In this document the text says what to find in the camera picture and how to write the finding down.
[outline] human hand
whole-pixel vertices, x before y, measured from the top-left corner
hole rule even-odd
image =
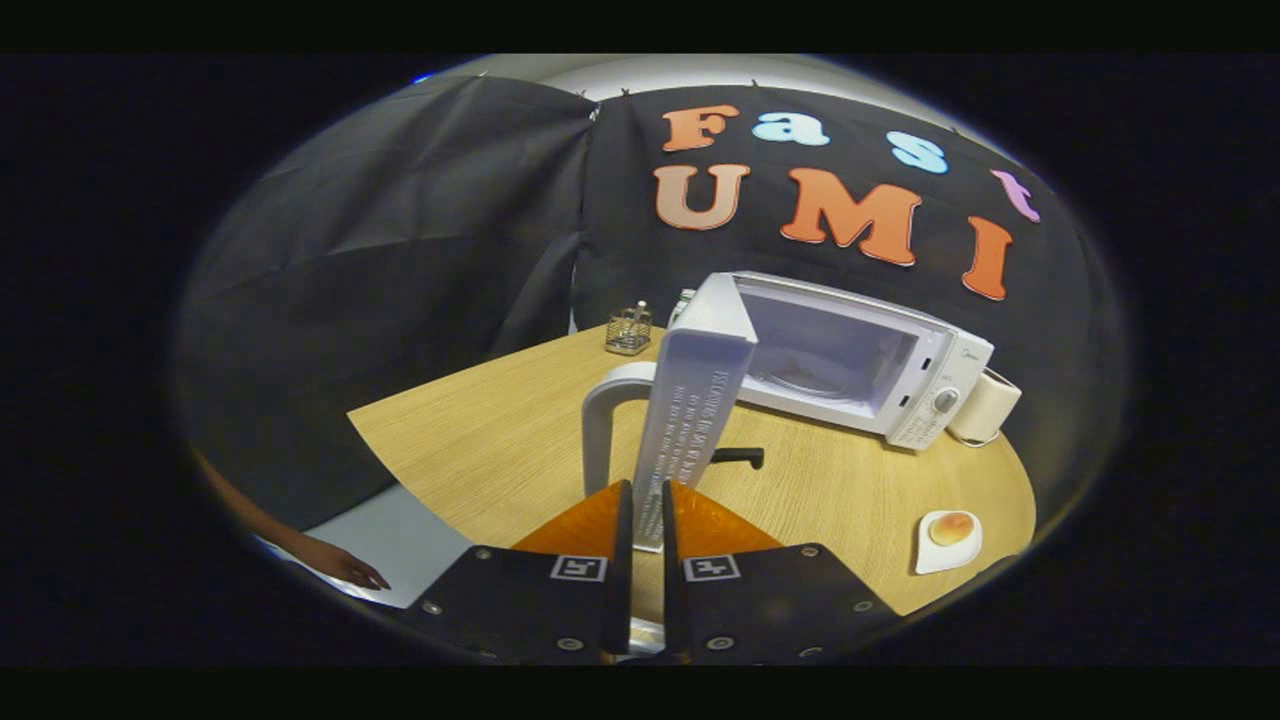
[[[371,591],[392,588],[378,570],[346,550],[311,536],[300,536],[285,550],[308,568]]]

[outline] wire basket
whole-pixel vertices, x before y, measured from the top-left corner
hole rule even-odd
[[[653,315],[641,300],[635,307],[618,310],[609,316],[604,348],[618,355],[637,355],[649,345]]]

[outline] microwave door handle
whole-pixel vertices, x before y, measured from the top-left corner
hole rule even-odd
[[[609,372],[582,401],[582,492],[590,497],[609,484],[613,411],[628,400],[648,400],[657,363],[627,363]]]

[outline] bread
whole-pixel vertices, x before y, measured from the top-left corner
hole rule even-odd
[[[973,518],[968,512],[947,512],[929,525],[929,539],[946,547],[973,533]]]

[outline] white saucer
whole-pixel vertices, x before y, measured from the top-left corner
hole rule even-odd
[[[929,538],[929,525],[938,518],[950,515],[951,512],[964,512],[972,518],[973,532],[969,533],[969,537],[955,544],[941,546]],[[937,510],[929,512],[920,519],[918,533],[920,536],[920,548],[915,553],[915,573],[918,575],[963,568],[973,562],[973,559],[978,557],[978,552],[982,551],[982,520],[978,520],[978,516],[973,512],[965,512],[964,510]]]

